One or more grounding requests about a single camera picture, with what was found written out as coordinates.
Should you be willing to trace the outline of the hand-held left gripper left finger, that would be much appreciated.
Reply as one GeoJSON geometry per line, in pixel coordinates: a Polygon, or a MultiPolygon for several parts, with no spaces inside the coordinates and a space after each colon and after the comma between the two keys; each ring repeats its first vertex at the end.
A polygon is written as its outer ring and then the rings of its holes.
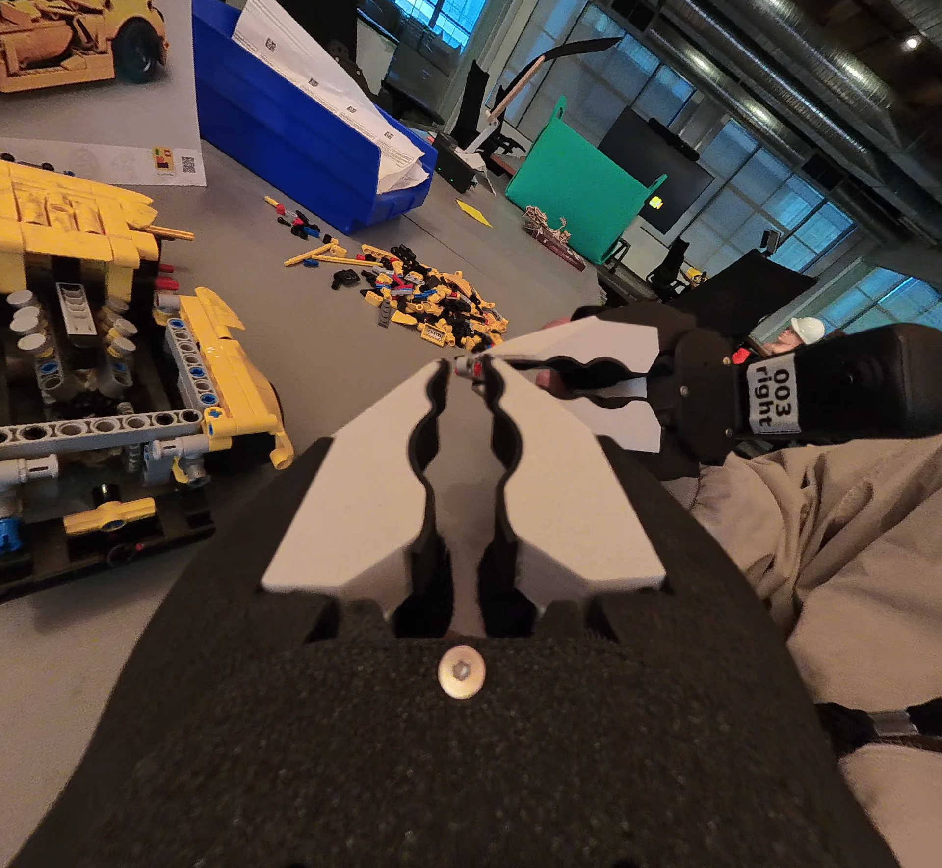
{"type": "Polygon", "coordinates": [[[427,468],[450,364],[434,360],[336,431],[265,573],[274,594],[370,601],[400,637],[452,620],[450,554],[427,468]]]}

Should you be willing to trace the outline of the grey desk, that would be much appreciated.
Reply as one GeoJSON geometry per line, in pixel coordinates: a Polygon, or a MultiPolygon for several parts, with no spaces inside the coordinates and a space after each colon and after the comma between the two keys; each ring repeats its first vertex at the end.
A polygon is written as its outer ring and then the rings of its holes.
{"type": "MultiPolygon", "coordinates": [[[[280,395],[297,454],[334,433],[396,384],[447,350],[404,329],[378,327],[376,311],[350,289],[331,290],[323,267],[284,267],[313,242],[279,226],[270,196],[303,209],[218,149],[204,144],[205,187],[151,186],[157,223],[195,233],[171,245],[176,278],[206,286],[245,325],[251,360],[280,395]]],[[[421,262],[462,271],[509,320],[512,336],[535,332],[596,304],[595,270],[583,272],[536,244],[503,196],[475,188],[466,215],[457,194],[433,177],[423,205],[356,235],[316,220],[349,250],[405,245],[421,262]]],[[[493,532],[500,466],[490,450],[491,417],[459,382],[441,417],[441,450],[428,475],[443,505],[440,532],[460,589],[453,628],[482,633],[477,559],[493,532]]],[[[199,551],[188,547],[4,603],[1,610],[2,866],[41,821],[79,763],[136,640],[199,551]]]]}

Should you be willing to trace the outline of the black electronic box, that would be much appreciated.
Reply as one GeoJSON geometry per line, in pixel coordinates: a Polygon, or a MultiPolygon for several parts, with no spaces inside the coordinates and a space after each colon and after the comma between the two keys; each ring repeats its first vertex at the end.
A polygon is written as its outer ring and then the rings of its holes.
{"type": "Polygon", "coordinates": [[[458,193],[464,194],[477,179],[477,156],[468,156],[445,132],[437,132],[432,142],[437,157],[435,171],[458,193]]]}

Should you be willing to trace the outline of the person's right forearm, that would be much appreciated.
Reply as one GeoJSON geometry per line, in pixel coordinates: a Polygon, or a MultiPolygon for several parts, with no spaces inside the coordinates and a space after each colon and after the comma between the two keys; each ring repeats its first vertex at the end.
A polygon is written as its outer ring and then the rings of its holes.
{"type": "Polygon", "coordinates": [[[776,451],[664,484],[743,573],[818,702],[941,694],[941,438],[776,451]]]}

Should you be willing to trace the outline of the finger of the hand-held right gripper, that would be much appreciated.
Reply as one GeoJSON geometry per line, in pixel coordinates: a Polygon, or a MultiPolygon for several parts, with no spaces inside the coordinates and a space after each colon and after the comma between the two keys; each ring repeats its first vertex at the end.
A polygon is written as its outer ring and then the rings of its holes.
{"type": "Polygon", "coordinates": [[[558,398],[571,415],[596,436],[611,438],[622,449],[644,453],[661,450],[662,426],[648,402],[645,378],[634,378],[601,388],[567,388],[558,398]]]}
{"type": "Polygon", "coordinates": [[[550,370],[567,389],[624,389],[657,359],[658,332],[590,316],[514,338],[489,355],[518,371],[550,370]]]}

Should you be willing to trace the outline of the black high-back chair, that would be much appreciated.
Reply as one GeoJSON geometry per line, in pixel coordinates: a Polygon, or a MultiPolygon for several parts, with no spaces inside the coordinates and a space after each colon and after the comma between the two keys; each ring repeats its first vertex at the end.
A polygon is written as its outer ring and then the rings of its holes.
{"type": "Polygon", "coordinates": [[[479,66],[476,60],[472,60],[466,76],[457,120],[449,133],[450,138],[461,149],[466,149],[478,136],[477,123],[485,101],[488,82],[489,74],[479,66]]]}

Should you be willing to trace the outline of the yellow toy car model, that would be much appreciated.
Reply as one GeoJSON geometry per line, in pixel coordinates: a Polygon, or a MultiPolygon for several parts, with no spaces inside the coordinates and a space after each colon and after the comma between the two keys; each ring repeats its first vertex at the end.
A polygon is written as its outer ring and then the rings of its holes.
{"type": "Polygon", "coordinates": [[[213,291],[179,292],[151,199],[1,164],[1,596],[205,539],[215,474],[295,458],[213,291]]]}

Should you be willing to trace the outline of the wall television screen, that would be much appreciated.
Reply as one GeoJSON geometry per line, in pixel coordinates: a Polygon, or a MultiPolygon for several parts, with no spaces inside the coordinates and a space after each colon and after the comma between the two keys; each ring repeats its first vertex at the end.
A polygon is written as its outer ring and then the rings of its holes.
{"type": "Polygon", "coordinates": [[[662,235],[713,184],[699,153],[656,119],[624,109],[602,137],[599,151],[642,184],[665,180],[642,208],[642,218],[662,235]]]}

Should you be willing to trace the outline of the person's beige jacket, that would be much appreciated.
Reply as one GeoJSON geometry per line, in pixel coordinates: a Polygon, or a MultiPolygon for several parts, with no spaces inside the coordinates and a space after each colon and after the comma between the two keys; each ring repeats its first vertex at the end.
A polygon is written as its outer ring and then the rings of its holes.
{"type": "Polygon", "coordinates": [[[902,867],[941,865],[940,751],[871,743],[839,766],[902,867]]]}

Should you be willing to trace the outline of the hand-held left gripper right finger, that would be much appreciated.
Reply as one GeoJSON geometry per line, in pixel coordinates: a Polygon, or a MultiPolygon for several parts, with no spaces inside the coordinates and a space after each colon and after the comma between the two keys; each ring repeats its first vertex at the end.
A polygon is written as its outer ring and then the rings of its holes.
{"type": "Polygon", "coordinates": [[[553,603],[658,590],[666,570],[592,429],[506,361],[482,364],[493,415],[495,529],[477,569],[489,637],[528,637],[553,603]]]}

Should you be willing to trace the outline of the blue plastic bin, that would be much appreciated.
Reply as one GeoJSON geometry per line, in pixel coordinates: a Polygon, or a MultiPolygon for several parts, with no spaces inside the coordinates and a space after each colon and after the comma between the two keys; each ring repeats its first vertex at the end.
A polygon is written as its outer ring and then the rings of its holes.
{"type": "Polygon", "coordinates": [[[418,149],[425,179],[379,194],[380,149],[232,40],[239,15],[219,0],[192,0],[201,137],[346,234],[421,207],[436,149],[380,110],[418,149]]]}

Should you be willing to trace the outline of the cluster of small toy pins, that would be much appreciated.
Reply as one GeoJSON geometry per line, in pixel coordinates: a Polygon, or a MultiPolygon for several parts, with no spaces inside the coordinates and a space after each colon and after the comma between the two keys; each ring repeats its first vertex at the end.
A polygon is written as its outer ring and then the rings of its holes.
{"type": "Polygon", "coordinates": [[[264,201],[277,213],[277,220],[280,224],[289,227],[290,232],[300,238],[320,238],[321,230],[320,227],[308,219],[306,215],[303,215],[300,211],[290,212],[283,203],[279,203],[276,199],[265,196],[264,201]]]}

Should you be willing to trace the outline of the building instruction booklet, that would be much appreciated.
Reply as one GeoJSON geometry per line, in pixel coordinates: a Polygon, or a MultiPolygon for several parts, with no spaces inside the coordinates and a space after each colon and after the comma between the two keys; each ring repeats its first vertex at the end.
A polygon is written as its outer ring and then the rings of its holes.
{"type": "Polygon", "coordinates": [[[206,185],[192,0],[1,0],[2,160],[206,185]]]}

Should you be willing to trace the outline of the small wooden model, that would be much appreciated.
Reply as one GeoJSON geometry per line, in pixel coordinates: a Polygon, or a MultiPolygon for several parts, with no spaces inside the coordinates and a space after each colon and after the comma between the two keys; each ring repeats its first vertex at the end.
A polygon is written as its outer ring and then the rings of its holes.
{"type": "Polygon", "coordinates": [[[560,219],[560,226],[553,228],[548,216],[541,209],[529,205],[524,209],[523,229],[546,250],[556,255],[579,272],[586,269],[587,262],[570,247],[570,232],[566,229],[566,219],[560,219]]]}

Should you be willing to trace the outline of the black partition panel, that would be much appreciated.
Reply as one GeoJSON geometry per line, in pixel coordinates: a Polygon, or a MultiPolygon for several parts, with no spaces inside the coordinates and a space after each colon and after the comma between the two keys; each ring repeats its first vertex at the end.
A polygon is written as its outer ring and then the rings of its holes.
{"type": "Polygon", "coordinates": [[[723,271],[667,302],[693,315],[700,328],[719,333],[734,347],[793,300],[807,293],[818,279],[795,272],[750,250],[723,271]]]}

